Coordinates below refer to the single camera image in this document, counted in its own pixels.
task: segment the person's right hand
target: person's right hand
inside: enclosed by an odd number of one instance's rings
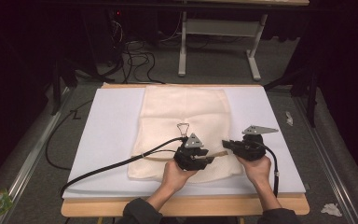
[[[246,175],[253,184],[269,182],[271,160],[268,157],[264,156],[257,161],[247,161],[238,156],[237,159],[245,168]]]
[[[172,190],[173,192],[181,189],[186,181],[197,171],[183,171],[179,168],[174,159],[165,164],[164,175],[161,181],[161,187]]]

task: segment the white board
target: white board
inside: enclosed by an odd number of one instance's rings
[[[226,92],[231,107],[231,140],[240,141],[241,132],[250,125],[280,130],[263,87],[208,87],[207,89],[222,89]],[[144,92],[145,88],[97,90],[69,180],[130,157],[136,139]],[[274,151],[278,159],[279,192],[304,193],[304,185],[282,133],[266,133],[263,134],[263,139],[264,144]],[[151,195],[158,188],[158,181],[129,179],[127,168],[128,165],[124,165],[76,182],[65,191],[63,198],[144,197]],[[273,186],[272,171],[269,181]],[[234,175],[208,183],[186,184],[176,195],[254,193],[255,189],[246,175]]]

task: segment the white paper scrap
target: white paper scrap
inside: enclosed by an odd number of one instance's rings
[[[342,217],[341,212],[339,212],[337,208],[337,204],[333,203],[327,203],[324,205],[324,208],[322,209],[321,213],[327,213],[329,215],[333,215],[336,217]]]
[[[288,123],[290,126],[293,126],[293,118],[289,111],[286,111],[286,123]]]

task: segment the black sleeve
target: black sleeve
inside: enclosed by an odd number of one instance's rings
[[[123,211],[119,224],[159,224],[162,214],[142,199],[132,200]]]
[[[299,224],[296,213],[285,208],[271,209],[263,212],[257,224]]]

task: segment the hand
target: hand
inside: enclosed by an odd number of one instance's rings
[[[242,163],[245,168],[246,175],[253,184],[265,184],[269,182],[271,160],[268,157],[264,156],[257,161],[247,161],[238,156],[237,159],[240,163]]]
[[[271,160],[266,156],[257,161],[246,161],[240,157],[237,159],[245,167],[246,175],[255,186],[263,211],[282,208],[269,185]]]
[[[183,171],[174,159],[167,161],[161,185],[146,201],[158,211],[196,173]]]
[[[174,159],[165,164],[164,175],[161,181],[161,187],[172,190],[173,193],[181,189],[187,180],[197,171],[182,170]]]

